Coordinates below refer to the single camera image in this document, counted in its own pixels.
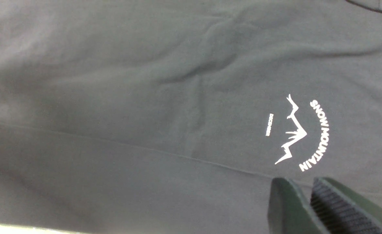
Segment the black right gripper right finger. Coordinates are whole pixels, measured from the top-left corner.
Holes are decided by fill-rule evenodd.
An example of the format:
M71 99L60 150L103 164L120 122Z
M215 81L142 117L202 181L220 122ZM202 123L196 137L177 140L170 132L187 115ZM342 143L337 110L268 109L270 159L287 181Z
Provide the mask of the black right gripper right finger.
M335 179L314 178L310 204L332 234L382 234L382 208Z

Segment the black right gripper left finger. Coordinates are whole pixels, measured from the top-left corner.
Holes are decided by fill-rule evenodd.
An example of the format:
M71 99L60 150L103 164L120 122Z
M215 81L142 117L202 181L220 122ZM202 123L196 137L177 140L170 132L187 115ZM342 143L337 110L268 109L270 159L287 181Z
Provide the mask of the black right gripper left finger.
M268 227L270 234L329 234L301 188L284 177L271 181Z

